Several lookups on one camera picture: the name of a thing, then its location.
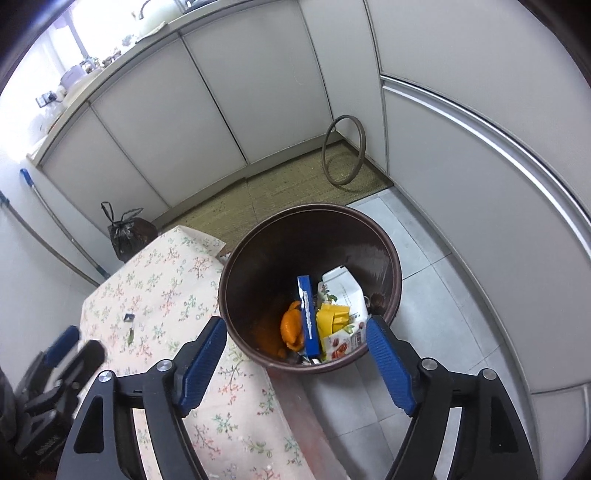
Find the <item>yellow snack packet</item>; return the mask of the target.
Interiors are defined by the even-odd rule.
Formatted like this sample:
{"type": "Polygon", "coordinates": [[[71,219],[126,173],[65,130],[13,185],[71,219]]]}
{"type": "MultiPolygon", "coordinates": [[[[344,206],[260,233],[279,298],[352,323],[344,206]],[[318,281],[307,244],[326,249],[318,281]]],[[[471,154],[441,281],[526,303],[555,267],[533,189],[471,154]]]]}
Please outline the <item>yellow snack packet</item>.
{"type": "Polygon", "coordinates": [[[320,338],[328,337],[349,324],[349,306],[322,303],[315,315],[315,322],[320,338]]]}

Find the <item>white paper leaflet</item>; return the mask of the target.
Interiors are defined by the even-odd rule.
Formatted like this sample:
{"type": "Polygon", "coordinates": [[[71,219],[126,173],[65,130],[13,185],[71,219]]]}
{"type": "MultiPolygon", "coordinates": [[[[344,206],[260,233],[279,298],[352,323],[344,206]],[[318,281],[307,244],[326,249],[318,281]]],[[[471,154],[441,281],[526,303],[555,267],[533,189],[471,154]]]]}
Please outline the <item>white paper leaflet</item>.
{"type": "Polygon", "coordinates": [[[318,283],[318,301],[349,307],[352,322],[365,321],[370,317],[363,289],[346,266],[335,267],[322,275],[318,283]]]}

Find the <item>orange peel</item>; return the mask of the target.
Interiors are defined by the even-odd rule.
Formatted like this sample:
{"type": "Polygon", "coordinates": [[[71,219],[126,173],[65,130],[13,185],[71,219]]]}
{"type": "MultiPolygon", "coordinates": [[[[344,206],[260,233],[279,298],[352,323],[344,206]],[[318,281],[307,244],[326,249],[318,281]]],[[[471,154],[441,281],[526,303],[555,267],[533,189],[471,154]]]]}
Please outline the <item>orange peel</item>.
{"type": "Polygon", "coordinates": [[[304,348],[304,328],[301,320],[301,302],[294,301],[280,321],[280,336],[291,351],[300,352],[304,348]]]}

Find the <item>white snack wrapper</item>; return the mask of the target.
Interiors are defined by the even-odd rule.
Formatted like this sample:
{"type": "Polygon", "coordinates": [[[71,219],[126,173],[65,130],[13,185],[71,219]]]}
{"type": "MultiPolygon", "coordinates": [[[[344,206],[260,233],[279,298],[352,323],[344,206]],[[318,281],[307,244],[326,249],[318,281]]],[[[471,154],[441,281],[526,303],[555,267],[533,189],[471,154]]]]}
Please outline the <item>white snack wrapper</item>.
{"type": "Polygon", "coordinates": [[[350,323],[341,330],[322,339],[325,360],[338,360],[365,345],[366,326],[366,321],[350,323]]]}

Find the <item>dark brown trash bucket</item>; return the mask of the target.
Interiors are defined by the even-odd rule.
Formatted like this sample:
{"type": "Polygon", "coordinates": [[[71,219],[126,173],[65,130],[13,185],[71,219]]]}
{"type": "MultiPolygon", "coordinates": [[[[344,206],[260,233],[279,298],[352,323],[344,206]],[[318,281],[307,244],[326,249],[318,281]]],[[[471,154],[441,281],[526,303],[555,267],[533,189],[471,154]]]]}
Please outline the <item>dark brown trash bucket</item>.
{"type": "Polygon", "coordinates": [[[346,206],[305,204],[256,225],[230,253],[221,274],[218,307],[235,345],[273,372],[320,375],[367,354],[366,345],[341,358],[300,360],[280,336],[280,321],[300,299],[301,277],[311,304],[325,274],[344,267],[378,314],[393,322],[402,299],[402,266],[387,232],[371,217],[346,206]]]}

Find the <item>floral tablecloth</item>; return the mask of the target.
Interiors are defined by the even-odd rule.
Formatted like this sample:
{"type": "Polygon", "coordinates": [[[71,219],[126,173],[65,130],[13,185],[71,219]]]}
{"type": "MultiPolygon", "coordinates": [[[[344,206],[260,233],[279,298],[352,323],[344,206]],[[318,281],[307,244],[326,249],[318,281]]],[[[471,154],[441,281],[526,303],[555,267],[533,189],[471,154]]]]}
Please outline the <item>floral tablecloth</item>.
{"type": "Polygon", "coordinates": [[[211,479],[310,479],[270,377],[229,338],[217,302],[221,240],[175,227],[83,303],[83,339],[118,377],[170,364],[172,405],[211,479]]]}

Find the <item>black garbage bag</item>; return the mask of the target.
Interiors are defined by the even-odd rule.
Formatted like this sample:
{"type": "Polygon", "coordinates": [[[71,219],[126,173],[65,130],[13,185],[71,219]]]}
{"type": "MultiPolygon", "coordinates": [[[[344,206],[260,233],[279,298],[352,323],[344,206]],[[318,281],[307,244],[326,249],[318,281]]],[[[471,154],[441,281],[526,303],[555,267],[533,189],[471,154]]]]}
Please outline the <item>black garbage bag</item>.
{"type": "Polygon", "coordinates": [[[110,222],[107,231],[115,255],[123,263],[158,237],[156,226],[140,216],[141,207],[124,212],[119,219],[115,218],[110,202],[102,202],[101,210],[110,222]]]}

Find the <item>green floor mat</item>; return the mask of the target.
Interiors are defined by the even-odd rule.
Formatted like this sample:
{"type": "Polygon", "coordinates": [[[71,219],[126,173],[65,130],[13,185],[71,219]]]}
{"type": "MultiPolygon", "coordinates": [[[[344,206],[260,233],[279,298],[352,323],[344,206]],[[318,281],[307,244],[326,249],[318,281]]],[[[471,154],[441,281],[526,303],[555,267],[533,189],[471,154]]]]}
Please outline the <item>green floor mat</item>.
{"type": "Polygon", "coordinates": [[[356,166],[358,153],[338,133],[322,151],[322,137],[317,136],[230,174],[157,216],[154,223],[162,232],[176,225],[197,229],[231,250],[252,227],[288,207],[349,205],[392,185],[368,158],[351,183],[334,186],[322,171],[322,160],[332,177],[342,180],[356,166]]]}

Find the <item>purple electric kettle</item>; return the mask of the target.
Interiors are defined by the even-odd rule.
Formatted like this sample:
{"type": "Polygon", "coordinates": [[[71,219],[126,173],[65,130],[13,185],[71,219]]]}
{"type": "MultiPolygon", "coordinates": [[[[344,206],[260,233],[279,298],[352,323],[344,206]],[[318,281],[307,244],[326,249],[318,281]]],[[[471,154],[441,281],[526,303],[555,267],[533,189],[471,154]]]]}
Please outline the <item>purple electric kettle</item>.
{"type": "Polygon", "coordinates": [[[68,95],[87,76],[87,72],[80,65],[74,65],[67,70],[60,78],[60,85],[63,88],[64,94],[68,95]]]}

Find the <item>teal handled mop pole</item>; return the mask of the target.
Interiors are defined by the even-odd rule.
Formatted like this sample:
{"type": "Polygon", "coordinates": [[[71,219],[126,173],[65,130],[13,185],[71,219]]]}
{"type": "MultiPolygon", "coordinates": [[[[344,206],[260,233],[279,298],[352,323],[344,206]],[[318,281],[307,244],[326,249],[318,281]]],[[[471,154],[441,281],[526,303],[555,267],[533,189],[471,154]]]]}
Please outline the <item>teal handled mop pole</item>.
{"type": "Polygon", "coordinates": [[[0,198],[1,198],[1,205],[4,206],[8,212],[10,212],[16,221],[25,229],[25,231],[39,244],[41,245],[48,253],[50,253],[56,260],[58,260],[61,264],[66,266],[69,270],[74,272],[80,278],[85,280],[87,283],[92,285],[93,287],[97,288],[99,283],[92,279],[89,275],[84,273],[78,267],[76,267],[73,263],[71,263],[68,259],[66,259],[63,255],[61,255],[57,250],[55,250],[48,242],[46,242],[41,235],[39,235],[31,225],[18,213],[18,211],[12,206],[8,197],[0,191],[0,198]]]}

